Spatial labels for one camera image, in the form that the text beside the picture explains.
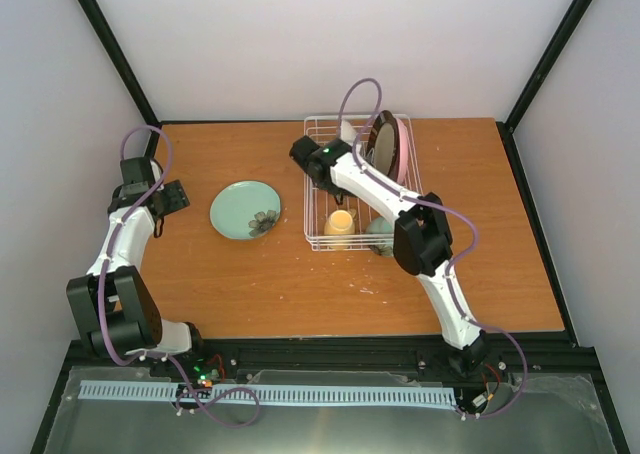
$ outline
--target orange wooden surface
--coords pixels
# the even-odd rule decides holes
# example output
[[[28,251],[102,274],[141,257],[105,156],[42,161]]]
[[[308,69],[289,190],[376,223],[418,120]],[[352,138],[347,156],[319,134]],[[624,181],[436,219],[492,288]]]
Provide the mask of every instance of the orange wooden surface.
[[[166,219],[142,275],[162,316],[205,337],[409,335],[439,332],[416,279],[370,251],[313,252],[303,234],[303,173],[288,157],[302,122],[164,127],[169,179],[191,206]],[[425,192],[470,217],[478,249],[458,277],[474,315],[513,331],[562,330],[527,217],[492,119],[414,120]],[[164,162],[160,142],[157,156]],[[280,220],[266,236],[231,241],[210,224],[216,194],[239,180],[273,186]],[[469,230],[449,217],[454,252]]]

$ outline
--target gray floor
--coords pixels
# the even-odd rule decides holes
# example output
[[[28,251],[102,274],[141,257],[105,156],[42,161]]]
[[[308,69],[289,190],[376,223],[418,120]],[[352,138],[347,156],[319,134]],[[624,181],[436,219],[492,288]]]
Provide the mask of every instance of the gray floor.
[[[540,376],[507,414],[485,421],[418,408],[264,407],[254,425],[236,430],[202,414],[176,417],[168,403],[75,400],[83,377],[113,378],[72,377],[47,454],[615,453],[584,378]],[[242,420],[252,409],[215,412]]]

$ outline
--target light blue plate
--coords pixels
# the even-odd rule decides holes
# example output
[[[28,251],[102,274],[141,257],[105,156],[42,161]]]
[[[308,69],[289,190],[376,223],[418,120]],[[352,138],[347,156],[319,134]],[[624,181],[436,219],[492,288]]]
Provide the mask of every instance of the light blue plate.
[[[211,224],[224,237],[249,240],[265,235],[280,217],[280,197],[271,186],[241,181],[225,187],[211,204]]]

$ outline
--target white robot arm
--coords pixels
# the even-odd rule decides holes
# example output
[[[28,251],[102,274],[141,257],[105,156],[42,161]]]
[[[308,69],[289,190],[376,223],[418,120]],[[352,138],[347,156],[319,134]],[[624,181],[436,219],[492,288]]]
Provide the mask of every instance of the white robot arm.
[[[460,314],[447,285],[445,272],[452,256],[452,237],[445,214],[403,200],[403,197],[418,198],[421,195],[387,178],[384,183],[392,189],[382,187],[364,170],[369,169],[375,176],[382,174],[366,163],[359,166],[351,147],[340,139],[321,148],[304,136],[293,144],[289,155],[311,177],[316,187],[336,196],[338,202],[344,195],[354,195],[394,226],[396,261],[418,278],[438,316],[445,342],[462,354],[462,359],[452,361],[452,365],[456,364],[454,367],[461,373],[472,369],[486,353],[486,346],[481,329],[469,322],[473,318],[453,269],[449,269],[449,277],[465,315]],[[440,203],[435,194],[423,199]]]
[[[369,176],[365,175],[356,165],[351,152],[340,156],[336,163],[330,167],[330,172],[331,180],[336,186],[362,199],[378,211],[392,226],[395,225],[401,212],[406,212],[412,207],[410,202],[403,201],[399,196],[394,196]],[[399,184],[395,184],[390,180],[386,180],[386,182],[395,187],[397,191],[403,192],[406,196],[420,196],[419,193],[407,191]],[[442,262],[432,276],[420,273],[416,277],[427,292],[429,300],[436,311],[442,328],[442,337],[445,342],[456,349],[464,349],[473,344],[479,337],[480,329],[465,320],[453,303],[445,277],[445,269],[448,263],[448,260]],[[464,298],[453,269],[451,270],[451,276],[458,302],[462,309],[471,317],[469,306],[467,305],[467,301]]]
[[[108,356],[98,319],[97,285],[100,271],[109,260],[105,276],[107,328],[114,348],[121,354],[140,350],[181,354],[200,344],[200,335],[190,323],[170,322],[160,317],[140,276],[140,266],[151,235],[160,237],[164,217],[189,205],[182,185],[173,181],[160,186],[136,207],[126,222],[125,213],[160,178],[160,169],[150,158],[123,160],[123,184],[113,195],[109,230],[100,255],[83,277],[67,285],[67,297],[85,348],[97,356]],[[116,226],[122,224],[111,241]]]

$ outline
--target wire dish rack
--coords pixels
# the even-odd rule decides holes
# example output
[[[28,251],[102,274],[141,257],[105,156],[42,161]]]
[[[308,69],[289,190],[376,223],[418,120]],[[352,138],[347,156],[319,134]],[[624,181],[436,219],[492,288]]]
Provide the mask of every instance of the wire dish rack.
[[[413,128],[411,119],[405,114],[394,114],[396,119],[404,122],[409,134],[409,168],[404,186],[412,191],[422,193],[420,173],[416,158],[416,148],[413,140]],[[344,115],[343,118],[351,123],[357,130],[362,127],[369,115]],[[335,138],[338,127],[338,116],[311,116],[304,120],[304,133],[320,146],[325,145]],[[369,133],[362,136],[363,147]],[[338,209],[355,209],[355,234],[350,236],[325,236],[324,224],[329,215]],[[314,251],[333,251],[336,244],[340,250],[364,251],[368,249],[388,249],[393,244],[393,234],[367,234],[365,231],[371,222],[379,217],[364,201],[346,197],[342,206],[336,204],[333,196],[326,191],[314,187],[309,176],[304,176],[304,235]]]

